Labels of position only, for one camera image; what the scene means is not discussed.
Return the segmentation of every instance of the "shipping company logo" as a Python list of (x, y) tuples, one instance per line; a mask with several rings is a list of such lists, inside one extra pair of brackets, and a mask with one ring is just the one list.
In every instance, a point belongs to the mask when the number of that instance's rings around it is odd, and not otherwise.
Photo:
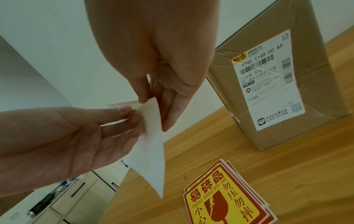
[(237, 63), (240, 63), (241, 61), (245, 60), (247, 58), (247, 54), (246, 53), (243, 53), (237, 57), (234, 57), (232, 59), (232, 63), (233, 64), (237, 64)]
[(259, 120), (257, 121), (257, 123), (258, 123), (259, 126), (262, 126), (263, 124), (266, 123), (266, 120), (264, 119), (264, 117), (262, 117), (261, 119), (259, 119)]

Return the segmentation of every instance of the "white paper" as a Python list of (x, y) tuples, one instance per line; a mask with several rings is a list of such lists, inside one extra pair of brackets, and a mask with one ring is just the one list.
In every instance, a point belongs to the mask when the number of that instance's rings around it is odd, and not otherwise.
[(257, 131), (305, 113), (294, 76), (290, 30), (232, 62)]
[(162, 198), (165, 179), (165, 158), (162, 142), (162, 127), (159, 105), (156, 98), (144, 104), (126, 102), (120, 107), (131, 105), (139, 113), (145, 124), (145, 133), (139, 137), (131, 152), (123, 157), (124, 162), (138, 172)]

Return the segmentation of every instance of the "qr code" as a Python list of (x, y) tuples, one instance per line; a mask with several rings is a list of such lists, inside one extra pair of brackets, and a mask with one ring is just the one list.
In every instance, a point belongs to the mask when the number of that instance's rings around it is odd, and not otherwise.
[(291, 105), (291, 108), (293, 113), (298, 112), (302, 110), (302, 103), (295, 103), (294, 105)]

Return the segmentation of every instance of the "white label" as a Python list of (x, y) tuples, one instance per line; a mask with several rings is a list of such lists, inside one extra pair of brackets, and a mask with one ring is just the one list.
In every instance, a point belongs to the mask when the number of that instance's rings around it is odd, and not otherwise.
[(232, 62), (257, 131), (305, 113), (294, 76), (290, 30)]

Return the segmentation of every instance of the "hand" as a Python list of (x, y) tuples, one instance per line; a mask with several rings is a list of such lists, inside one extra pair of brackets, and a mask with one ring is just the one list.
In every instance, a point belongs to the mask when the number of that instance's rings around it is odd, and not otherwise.
[(219, 0), (85, 3), (103, 55), (128, 79), (141, 103), (157, 98), (162, 129), (167, 131), (207, 74), (214, 55)]
[[(127, 120), (100, 126), (122, 119)], [(141, 116), (130, 106), (0, 113), (0, 197), (111, 164), (130, 152), (143, 131)]]

